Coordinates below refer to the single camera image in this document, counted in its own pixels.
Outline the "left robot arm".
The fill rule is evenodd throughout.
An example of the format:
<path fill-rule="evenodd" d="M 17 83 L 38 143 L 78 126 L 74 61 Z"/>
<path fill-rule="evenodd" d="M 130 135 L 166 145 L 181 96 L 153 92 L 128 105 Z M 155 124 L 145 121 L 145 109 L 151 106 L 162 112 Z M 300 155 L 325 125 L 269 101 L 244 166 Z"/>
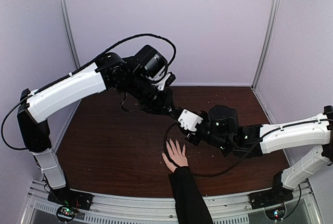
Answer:
<path fill-rule="evenodd" d="M 136 98 L 140 109 L 146 113 L 178 119 L 182 109 L 175 107 L 168 87 L 175 75 L 168 73 L 161 85 L 153 80 L 166 67 L 166 59 L 156 49 L 145 45 L 128 58 L 116 53 L 103 54 L 44 88 L 22 92 L 21 95 L 28 98 L 19 106 L 17 119 L 24 144 L 39 163 L 50 188 L 55 190 L 55 198 L 63 205 L 72 204 L 75 195 L 67 188 L 65 174 L 52 149 L 48 117 L 85 97 L 117 89 Z"/>

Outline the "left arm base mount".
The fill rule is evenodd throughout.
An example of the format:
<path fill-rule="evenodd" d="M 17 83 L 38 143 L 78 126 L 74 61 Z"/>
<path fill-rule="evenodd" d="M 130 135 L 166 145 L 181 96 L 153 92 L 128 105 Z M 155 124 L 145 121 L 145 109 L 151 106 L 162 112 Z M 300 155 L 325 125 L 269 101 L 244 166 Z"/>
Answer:
<path fill-rule="evenodd" d="M 56 217 L 59 221 L 71 222 L 81 214 L 81 210 L 90 210 L 93 195 L 67 188 L 50 189 L 47 199 L 59 205 L 56 210 Z"/>

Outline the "person's hand on table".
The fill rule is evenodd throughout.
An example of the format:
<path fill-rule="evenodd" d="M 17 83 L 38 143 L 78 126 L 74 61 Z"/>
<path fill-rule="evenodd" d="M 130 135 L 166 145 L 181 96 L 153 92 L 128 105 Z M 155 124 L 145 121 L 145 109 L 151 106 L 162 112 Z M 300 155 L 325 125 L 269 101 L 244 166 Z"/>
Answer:
<path fill-rule="evenodd" d="M 173 141 L 169 139 L 166 142 L 166 150 L 169 154 L 169 157 L 179 166 L 179 167 L 188 167 L 188 159 L 186 157 L 186 145 L 180 146 L 178 140 Z M 174 165 L 168 158 L 165 152 L 162 153 L 162 158 L 171 173 L 174 173 L 178 168 Z"/>

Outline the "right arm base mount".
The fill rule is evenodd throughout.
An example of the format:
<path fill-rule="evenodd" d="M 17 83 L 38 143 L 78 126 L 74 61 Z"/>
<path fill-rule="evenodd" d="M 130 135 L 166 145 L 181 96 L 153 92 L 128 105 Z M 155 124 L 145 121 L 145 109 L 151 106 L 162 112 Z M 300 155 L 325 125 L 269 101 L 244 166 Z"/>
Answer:
<path fill-rule="evenodd" d="M 293 190 L 269 189 L 249 194 L 252 209 L 263 208 L 268 220 L 278 222 L 286 217 L 285 203 L 293 199 Z"/>

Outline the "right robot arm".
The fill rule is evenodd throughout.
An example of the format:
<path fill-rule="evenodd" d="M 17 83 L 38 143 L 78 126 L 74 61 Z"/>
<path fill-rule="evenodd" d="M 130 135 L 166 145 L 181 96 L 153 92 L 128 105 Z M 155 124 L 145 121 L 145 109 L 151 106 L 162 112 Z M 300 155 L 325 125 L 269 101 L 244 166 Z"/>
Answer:
<path fill-rule="evenodd" d="M 314 117 L 277 125 L 241 127 L 236 109 L 215 105 L 200 115 L 184 109 L 178 121 L 194 145 L 200 141 L 219 148 L 224 156 L 257 157 L 286 148 L 311 145 L 297 163 L 283 170 L 267 192 L 267 200 L 279 203 L 287 190 L 332 163 L 332 106 Z"/>

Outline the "black sleeved forearm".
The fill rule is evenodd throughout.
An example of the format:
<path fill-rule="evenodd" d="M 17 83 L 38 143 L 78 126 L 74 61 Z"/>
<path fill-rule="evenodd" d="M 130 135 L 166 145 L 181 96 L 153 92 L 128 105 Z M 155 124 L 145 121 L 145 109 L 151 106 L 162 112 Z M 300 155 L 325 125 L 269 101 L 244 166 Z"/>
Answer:
<path fill-rule="evenodd" d="M 213 223 L 209 210 L 188 166 L 176 168 L 168 175 L 175 200 L 178 223 Z"/>

